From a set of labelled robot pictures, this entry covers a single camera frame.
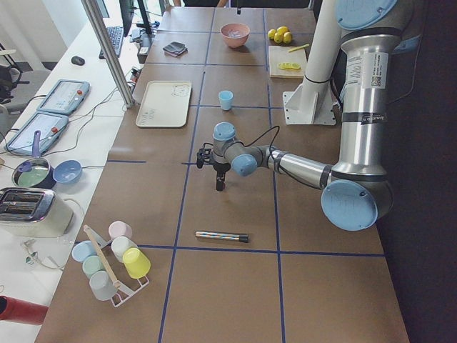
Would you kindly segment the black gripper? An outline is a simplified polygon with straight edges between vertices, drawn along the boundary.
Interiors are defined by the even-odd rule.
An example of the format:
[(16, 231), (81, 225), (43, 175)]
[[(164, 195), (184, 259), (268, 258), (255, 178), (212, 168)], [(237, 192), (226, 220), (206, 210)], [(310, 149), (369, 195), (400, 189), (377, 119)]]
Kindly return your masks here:
[(216, 171), (216, 190), (222, 192), (225, 189), (225, 177), (226, 172), (231, 169), (229, 163), (219, 163), (215, 161), (213, 163), (213, 168)]

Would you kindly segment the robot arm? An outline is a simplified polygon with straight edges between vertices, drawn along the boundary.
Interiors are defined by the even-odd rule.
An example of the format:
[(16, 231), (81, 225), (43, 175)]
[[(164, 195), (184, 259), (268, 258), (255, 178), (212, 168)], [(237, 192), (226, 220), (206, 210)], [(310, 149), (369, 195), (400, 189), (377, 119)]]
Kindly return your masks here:
[(387, 214), (393, 193), (381, 166), (387, 122), (388, 64), (392, 54), (415, 49), (421, 38), (424, 1), (324, 1), (302, 83), (284, 94), (287, 124), (322, 124), (330, 115), (330, 79), (339, 52), (346, 55), (338, 162), (323, 164), (274, 146), (246, 146), (233, 124), (214, 128), (209, 161), (216, 189), (225, 174), (241, 176), (266, 167), (321, 190), (327, 219), (347, 231), (369, 228)]

